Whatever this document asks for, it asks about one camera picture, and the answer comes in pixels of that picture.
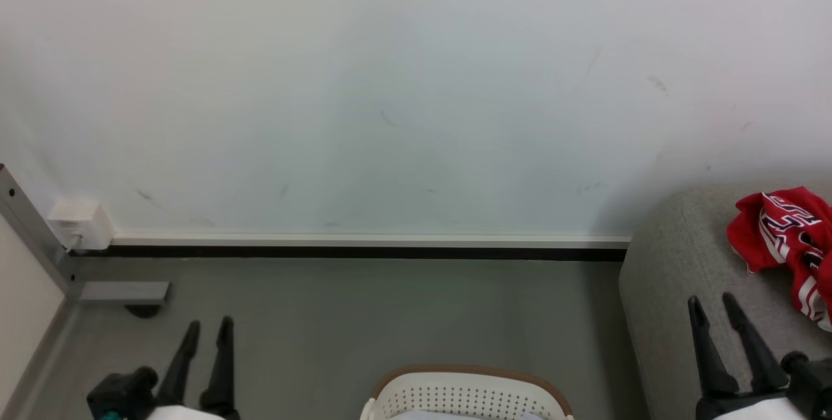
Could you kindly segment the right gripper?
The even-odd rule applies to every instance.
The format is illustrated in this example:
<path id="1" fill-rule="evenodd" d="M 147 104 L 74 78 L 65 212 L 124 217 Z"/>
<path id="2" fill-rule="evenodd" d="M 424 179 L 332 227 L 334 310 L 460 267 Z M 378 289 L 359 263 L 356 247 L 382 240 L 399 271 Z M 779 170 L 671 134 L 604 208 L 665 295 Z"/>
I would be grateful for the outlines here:
<path id="1" fill-rule="evenodd" d="M 726 292 L 722 301 L 751 369 L 751 391 L 739 392 L 710 336 L 707 314 L 691 296 L 687 307 L 702 393 L 695 420 L 832 420 L 832 358 L 812 361 L 793 351 L 777 361 L 736 297 Z"/>

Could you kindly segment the white perforated basket brown rim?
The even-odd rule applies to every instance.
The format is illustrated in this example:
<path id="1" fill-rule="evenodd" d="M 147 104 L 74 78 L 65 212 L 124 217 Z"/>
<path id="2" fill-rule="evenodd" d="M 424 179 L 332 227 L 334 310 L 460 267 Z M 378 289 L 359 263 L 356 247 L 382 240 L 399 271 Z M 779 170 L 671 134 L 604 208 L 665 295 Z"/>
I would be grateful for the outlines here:
<path id="1" fill-rule="evenodd" d="M 478 365 L 410 365 L 387 374 L 360 420 L 575 420 L 550 382 Z"/>

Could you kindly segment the white black wall baseboard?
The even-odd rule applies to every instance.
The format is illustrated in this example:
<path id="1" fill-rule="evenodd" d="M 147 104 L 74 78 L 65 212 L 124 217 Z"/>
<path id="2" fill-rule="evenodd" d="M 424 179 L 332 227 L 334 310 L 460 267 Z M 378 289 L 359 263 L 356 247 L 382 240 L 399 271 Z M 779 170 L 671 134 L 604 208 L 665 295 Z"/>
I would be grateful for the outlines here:
<path id="1" fill-rule="evenodd" d="M 72 257 L 357 258 L 621 262 L 632 237 L 497 234 L 138 233 Z"/>

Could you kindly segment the red white sports jersey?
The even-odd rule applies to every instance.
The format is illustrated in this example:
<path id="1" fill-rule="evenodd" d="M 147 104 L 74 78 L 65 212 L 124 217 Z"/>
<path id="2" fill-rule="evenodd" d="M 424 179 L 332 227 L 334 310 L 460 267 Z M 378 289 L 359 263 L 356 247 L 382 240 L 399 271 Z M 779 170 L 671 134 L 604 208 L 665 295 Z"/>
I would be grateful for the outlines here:
<path id="1" fill-rule="evenodd" d="M 757 192 L 736 208 L 726 236 L 747 272 L 790 269 L 793 307 L 832 332 L 832 206 L 799 187 Z"/>

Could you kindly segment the white wall socket box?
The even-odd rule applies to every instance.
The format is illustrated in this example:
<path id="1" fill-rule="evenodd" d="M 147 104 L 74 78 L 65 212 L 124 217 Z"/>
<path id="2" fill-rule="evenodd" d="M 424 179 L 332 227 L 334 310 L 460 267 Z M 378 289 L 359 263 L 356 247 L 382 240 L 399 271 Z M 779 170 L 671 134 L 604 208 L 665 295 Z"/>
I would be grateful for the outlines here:
<path id="1" fill-rule="evenodd" d="M 61 200 L 45 221 L 66 252 L 107 249 L 115 236 L 112 221 L 98 201 Z"/>

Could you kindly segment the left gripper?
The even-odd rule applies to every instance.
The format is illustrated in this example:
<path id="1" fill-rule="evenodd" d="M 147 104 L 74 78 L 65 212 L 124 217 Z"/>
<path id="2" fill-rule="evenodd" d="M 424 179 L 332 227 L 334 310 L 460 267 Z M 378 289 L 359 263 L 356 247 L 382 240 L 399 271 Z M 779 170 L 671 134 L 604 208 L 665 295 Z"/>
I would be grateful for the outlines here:
<path id="1" fill-rule="evenodd" d="M 158 374 L 142 366 L 132 373 L 110 373 L 86 394 L 92 420 L 239 420 L 235 405 L 234 321 L 223 317 L 208 387 L 200 410 L 184 407 L 190 364 L 196 355 L 200 322 L 192 321 L 170 361 L 158 390 Z"/>

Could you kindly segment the grey metal frame leg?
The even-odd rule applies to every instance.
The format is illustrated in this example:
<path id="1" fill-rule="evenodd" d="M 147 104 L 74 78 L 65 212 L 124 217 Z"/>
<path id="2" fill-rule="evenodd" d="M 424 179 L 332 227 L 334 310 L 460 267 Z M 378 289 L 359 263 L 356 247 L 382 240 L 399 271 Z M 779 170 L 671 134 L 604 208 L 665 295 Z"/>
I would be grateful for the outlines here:
<path id="1" fill-rule="evenodd" d="M 27 251 L 45 270 L 64 296 L 78 304 L 166 305 L 172 284 L 165 281 L 87 281 L 77 270 L 77 260 L 65 251 L 18 185 L 0 163 L 0 217 L 23 241 Z"/>

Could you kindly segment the grey fabric sofa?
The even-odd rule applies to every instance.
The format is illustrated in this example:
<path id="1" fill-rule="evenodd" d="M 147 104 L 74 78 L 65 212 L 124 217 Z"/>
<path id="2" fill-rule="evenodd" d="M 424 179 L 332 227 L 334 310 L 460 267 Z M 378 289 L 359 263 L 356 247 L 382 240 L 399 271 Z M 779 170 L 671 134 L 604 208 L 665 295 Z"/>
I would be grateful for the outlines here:
<path id="1" fill-rule="evenodd" d="M 787 268 L 749 274 L 732 251 L 726 228 L 736 203 L 755 192 L 797 182 L 707 184 L 663 201 L 633 234 L 620 274 L 621 301 L 652 420 L 695 420 L 701 396 L 687 302 L 697 296 L 710 336 L 741 391 L 751 388 L 740 338 L 722 295 L 733 293 L 776 358 L 802 351 L 832 358 L 832 332 L 793 308 Z"/>

